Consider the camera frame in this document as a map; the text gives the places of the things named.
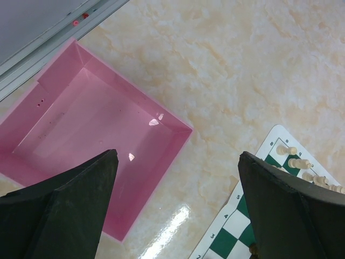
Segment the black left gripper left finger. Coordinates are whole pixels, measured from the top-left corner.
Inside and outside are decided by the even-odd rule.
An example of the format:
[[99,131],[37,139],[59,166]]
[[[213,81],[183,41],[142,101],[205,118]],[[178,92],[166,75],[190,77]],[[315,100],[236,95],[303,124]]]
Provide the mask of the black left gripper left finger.
[[95,258],[118,169],[109,149],[1,197],[1,258]]

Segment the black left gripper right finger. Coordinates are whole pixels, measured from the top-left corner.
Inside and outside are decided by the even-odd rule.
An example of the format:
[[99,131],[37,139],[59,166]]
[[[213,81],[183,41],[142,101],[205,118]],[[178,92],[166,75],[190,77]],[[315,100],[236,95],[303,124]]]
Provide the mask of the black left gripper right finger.
[[344,194],[249,152],[240,155],[238,170],[257,258],[344,258]]

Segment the green white chess mat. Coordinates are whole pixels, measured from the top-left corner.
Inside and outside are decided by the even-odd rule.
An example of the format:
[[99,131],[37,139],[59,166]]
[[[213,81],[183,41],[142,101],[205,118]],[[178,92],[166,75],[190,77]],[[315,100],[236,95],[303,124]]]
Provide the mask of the green white chess mat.
[[[309,182],[325,178],[328,188],[344,193],[344,187],[281,125],[270,130],[256,156]],[[237,183],[190,258],[250,258],[254,242],[242,184]]]

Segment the pink rectangular tray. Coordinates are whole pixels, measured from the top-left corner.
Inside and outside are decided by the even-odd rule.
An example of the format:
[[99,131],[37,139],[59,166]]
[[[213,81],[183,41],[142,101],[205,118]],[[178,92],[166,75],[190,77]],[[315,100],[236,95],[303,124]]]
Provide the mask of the pink rectangular tray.
[[103,229],[123,241],[191,134],[70,39],[1,117],[1,173],[30,186],[115,149],[119,166]]

